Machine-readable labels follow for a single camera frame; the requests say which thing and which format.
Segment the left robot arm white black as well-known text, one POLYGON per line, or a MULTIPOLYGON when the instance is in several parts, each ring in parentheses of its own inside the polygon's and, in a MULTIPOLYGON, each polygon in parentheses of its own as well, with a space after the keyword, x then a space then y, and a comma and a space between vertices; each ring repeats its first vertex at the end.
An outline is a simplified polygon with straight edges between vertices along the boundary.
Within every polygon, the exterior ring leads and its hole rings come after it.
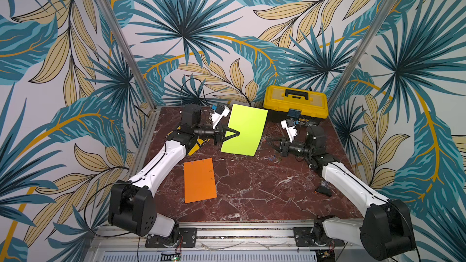
POLYGON ((118 181, 110 190, 108 222, 140 237, 158 236, 173 243, 180 234, 179 225, 172 218, 157 213, 154 196, 161 183, 175 165, 200 145, 211 139, 215 144, 240 135, 237 130, 222 127, 220 121, 229 115, 223 104, 212 107, 210 126, 201 124, 201 107, 189 104, 182 108, 181 121, 158 154, 128 181, 118 181))

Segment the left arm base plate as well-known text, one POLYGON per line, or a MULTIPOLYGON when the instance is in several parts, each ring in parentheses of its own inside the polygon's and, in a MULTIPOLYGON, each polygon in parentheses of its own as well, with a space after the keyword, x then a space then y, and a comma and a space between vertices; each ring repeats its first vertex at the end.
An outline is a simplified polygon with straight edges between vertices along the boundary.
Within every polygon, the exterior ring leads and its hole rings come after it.
POLYGON ((167 237, 159 235, 148 235, 146 248, 194 248, 197 241, 196 228, 175 228, 172 234, 167 237))

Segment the orange paper sheet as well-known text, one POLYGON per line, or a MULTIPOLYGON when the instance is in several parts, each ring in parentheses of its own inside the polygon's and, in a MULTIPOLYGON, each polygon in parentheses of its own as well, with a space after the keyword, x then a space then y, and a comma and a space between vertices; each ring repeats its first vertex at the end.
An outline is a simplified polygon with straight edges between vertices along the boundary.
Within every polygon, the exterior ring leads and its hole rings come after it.
POLYGON ((185 203, 217 198, 212 159, 184 163, 185 203))

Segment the green paper sheet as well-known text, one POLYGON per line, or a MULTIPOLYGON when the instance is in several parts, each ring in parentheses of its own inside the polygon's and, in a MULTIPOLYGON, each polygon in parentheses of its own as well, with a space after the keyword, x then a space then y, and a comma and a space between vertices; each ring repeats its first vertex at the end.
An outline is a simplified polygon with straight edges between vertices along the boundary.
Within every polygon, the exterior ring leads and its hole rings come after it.
POLYGON ((255 107, 234 104, 228 127, 240 132, 240 136, 223 142, 221 152, 254 156, 262 139, 268 111, 255 107))

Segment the yellow paper sheet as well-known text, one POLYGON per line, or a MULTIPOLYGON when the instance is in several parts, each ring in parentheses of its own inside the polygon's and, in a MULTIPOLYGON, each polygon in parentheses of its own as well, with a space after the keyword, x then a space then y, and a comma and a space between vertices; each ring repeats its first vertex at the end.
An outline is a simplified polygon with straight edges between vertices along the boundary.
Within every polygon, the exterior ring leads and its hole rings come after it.
POLYGON ((174 131, 172 133, 172 140, 177 141, 184 146, 186 156, 191 156, 202 146, 199 142, 200 137, 194 133, 193 129, 178 129, 174 131))

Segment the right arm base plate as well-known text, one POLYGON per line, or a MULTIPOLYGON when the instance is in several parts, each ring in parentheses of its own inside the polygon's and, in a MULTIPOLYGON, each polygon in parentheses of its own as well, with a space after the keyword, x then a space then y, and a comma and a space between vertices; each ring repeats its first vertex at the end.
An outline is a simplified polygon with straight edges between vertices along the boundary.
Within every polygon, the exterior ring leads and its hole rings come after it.
POLYGON ((318 227, 295 227, 292 230, 297 247, 339 247, 345 244, 342 240, 329 238, 318 227))

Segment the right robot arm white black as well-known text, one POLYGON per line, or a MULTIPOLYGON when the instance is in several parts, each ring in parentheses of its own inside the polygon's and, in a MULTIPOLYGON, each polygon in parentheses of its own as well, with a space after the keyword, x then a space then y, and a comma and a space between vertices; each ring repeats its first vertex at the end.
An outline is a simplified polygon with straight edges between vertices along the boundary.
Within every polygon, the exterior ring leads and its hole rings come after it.
POLYGON ((363 216, 358 221, 330 216, 316 219, 308 235, 297 233, 296 238, 319 246, 329 246, 336 240, 352 243, 363 247, 377 261, 417 249, 410 210, 403 201, 378 193, 327 153, 326 135, 321 127, 307 127, 305 141, 297 140, 294 126, 285 129, 287 137, 269 138, 267 143, 281 156, 302 157, 312 171, 344 194, 363 216))

